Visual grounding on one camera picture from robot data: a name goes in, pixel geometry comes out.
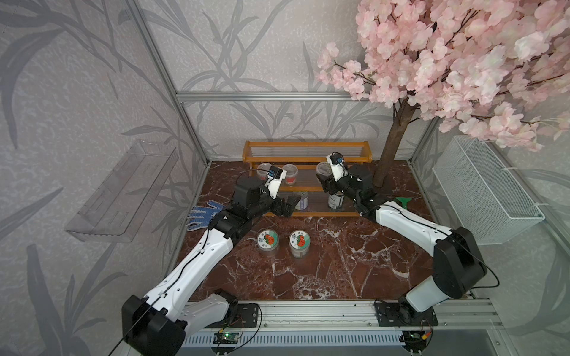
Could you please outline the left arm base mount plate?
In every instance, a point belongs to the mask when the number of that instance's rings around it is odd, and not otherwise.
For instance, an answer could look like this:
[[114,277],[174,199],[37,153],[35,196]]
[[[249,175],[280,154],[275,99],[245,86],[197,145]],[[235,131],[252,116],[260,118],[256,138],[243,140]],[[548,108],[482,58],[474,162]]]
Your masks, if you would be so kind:
[[255,328],[261,325],[262,311],[257,303],[238,303],[229,308],[226,317],[219,323],[220,329],[232,327]]

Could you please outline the aluminium front rail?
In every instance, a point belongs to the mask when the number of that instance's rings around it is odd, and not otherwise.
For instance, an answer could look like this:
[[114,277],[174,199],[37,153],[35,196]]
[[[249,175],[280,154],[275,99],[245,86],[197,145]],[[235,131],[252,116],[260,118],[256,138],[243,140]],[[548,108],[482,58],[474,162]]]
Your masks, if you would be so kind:
[[433,307],[438,326],[379,326],[374,301],[244,301],[261,307],[261,325],[255,331],[332,331],[376,329],[503,329],[492,302],[486,299],[448,300]]

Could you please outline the circuit board right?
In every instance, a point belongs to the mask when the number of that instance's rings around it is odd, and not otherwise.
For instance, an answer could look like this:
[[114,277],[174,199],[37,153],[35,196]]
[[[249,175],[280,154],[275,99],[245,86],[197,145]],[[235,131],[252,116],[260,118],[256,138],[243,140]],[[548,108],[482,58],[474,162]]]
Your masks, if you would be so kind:
[[402,333],[400,341],[408,345],[410,344],[428,345],[429,341],[431,340],[432,334],[433,332],[426,332],[423,330],[404,331]]

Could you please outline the clear jar red label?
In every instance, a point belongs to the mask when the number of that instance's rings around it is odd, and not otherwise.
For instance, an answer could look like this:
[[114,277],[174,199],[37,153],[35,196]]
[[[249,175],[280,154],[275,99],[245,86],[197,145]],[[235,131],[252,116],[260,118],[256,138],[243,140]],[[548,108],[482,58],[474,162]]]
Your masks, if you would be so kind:
[[285,183],[287,185],[294,185],[298,178],[298,167],[294,164],[286,164],[283,166],[286,173]]
[[328,162],[320,162],[319,164],[317,164],[316,174],[317,177],[325,177],[325,178],[332,177],[333,174],[330,164]]

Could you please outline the artificial cherry blossom tree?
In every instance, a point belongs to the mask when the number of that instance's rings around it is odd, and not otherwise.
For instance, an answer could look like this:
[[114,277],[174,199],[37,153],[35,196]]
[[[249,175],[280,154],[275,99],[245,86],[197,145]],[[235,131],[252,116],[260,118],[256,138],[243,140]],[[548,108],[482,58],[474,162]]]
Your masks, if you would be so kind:
[[526,116],[569,91],[567,1],[362,1],[356,24],[364,59],[340,63],[329,43],[318,78],[393,112],[376,187],[415,119],[530,151],[569,131],[568,113]]

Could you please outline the clear acrylic wall shelf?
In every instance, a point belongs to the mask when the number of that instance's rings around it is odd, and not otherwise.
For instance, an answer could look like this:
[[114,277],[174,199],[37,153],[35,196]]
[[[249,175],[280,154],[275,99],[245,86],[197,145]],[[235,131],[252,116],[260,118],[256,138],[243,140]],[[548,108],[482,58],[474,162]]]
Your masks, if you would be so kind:
[[179,160],[173,145],[138,139],[65,226],[83,242],[130,243]]

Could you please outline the tomato label seed jar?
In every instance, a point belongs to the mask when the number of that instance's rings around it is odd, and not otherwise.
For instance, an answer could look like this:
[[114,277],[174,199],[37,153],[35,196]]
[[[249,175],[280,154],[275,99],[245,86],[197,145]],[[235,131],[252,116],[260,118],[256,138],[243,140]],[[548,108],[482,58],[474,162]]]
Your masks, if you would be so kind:
[[274,254],[279,247],[279,237],[275,230],[261,231],[256,238],[258,249],[266,254]]
[[289,248],[294,258],[303,258],[310,250],[310,235],[306,231],[297,230],[289,236]]

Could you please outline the purple flower seed can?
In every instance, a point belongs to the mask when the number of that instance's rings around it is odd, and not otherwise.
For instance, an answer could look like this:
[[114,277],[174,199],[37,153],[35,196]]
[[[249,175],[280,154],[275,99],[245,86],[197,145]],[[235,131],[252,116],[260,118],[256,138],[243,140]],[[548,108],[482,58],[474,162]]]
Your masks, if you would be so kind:
[[304,192],[298,192],[297,195],[300,197],[300,199],[297,205],[295,206],[295,209],[297,211],[303,211],[307,209],[309,204],[309,193],[304,191]]

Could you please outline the orange wooden three-tier shelf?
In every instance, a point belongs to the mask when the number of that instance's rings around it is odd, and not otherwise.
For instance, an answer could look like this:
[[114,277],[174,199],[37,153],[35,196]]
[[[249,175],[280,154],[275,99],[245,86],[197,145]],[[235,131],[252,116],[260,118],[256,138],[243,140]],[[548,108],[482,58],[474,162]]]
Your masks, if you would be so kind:
[[358,213],[353,203],[345,200],[340,209],[328,206],[328,195],[323,192],[316,176],[317,165],[326,160],[334,151],[341,153],[346,162],[368,164],[373,154],[368,142],[252,142],[247,141],[243,148],[243,161],[256,169],[262,163],[284,166],[292,163],[298,168],[296,181],[283,183],[279,194],[282,197],[294,193],[307,192],[308,206],[296,211],[294,217],[356,217]]

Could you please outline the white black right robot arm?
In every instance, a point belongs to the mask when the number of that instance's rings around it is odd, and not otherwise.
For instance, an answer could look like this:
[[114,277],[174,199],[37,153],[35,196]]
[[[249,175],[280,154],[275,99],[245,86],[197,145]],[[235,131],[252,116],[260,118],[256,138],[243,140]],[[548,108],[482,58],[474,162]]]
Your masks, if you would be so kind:
[[460,299],[488,273],[473,234],[448,228],[404,209],[375,190],[364,166],[331,165],[331,174],[317,173],[328,194],[342,193],[359,215],[415,243],[433,258],[432,276],[413,287],[399,301],[409,315],[426,312],[447,299]]

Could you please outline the clear jar black label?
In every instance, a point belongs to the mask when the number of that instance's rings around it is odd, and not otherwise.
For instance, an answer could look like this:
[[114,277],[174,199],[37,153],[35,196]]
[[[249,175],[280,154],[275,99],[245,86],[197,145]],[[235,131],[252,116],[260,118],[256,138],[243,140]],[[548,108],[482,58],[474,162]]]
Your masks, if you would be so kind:
[[266,181],[271,166],[272,165],[270,163],[261,163],[256,169],[257,177],[262,181]]

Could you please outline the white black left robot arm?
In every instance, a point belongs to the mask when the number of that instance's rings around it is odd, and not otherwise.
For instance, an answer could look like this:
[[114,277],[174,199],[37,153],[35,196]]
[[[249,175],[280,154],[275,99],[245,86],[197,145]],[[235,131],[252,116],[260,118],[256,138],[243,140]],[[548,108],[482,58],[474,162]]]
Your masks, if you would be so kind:
[[227,316],[231,298],[214,293],[185,310],[189,298],[213,268],[251,230],[255,219],[271,212],[291,217],[293,197],[278,196],[286,172],[273,166],[265,180],[239,177],[228,206],[206,223],[197,245],[144,297],[130,296],[122,307],[122,341],[140,355],[176,355],[186,338]]

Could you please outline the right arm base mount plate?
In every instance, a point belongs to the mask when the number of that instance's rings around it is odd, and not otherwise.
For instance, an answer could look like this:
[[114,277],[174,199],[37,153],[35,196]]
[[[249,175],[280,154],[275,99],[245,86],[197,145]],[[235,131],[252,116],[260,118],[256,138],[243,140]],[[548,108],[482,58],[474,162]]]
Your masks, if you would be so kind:
[[407,301],[387,302],[375,300],[373,304],[379,326],[438,326],[433,308],[426,311],[416,311]]

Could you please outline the green circuit board left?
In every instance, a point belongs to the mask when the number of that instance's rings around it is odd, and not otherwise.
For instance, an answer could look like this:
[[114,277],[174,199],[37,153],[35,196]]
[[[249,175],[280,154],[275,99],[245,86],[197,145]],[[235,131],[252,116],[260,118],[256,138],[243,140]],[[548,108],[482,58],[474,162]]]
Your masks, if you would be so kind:
[[239,332],[216,332],[212,342],[215,345],[235,345],[239,343],[240,339],[241,334]]

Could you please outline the blue dotted work glove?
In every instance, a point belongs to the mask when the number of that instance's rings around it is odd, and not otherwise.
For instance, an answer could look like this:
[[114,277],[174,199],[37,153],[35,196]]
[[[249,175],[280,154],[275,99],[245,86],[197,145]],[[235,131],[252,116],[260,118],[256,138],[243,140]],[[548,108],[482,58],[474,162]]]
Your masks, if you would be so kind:
[[223,209],[224,205],[215,200],[209,200],[204,206],[195,206],[187,215],[186,230],[191,232],[207,228],[213,217]]

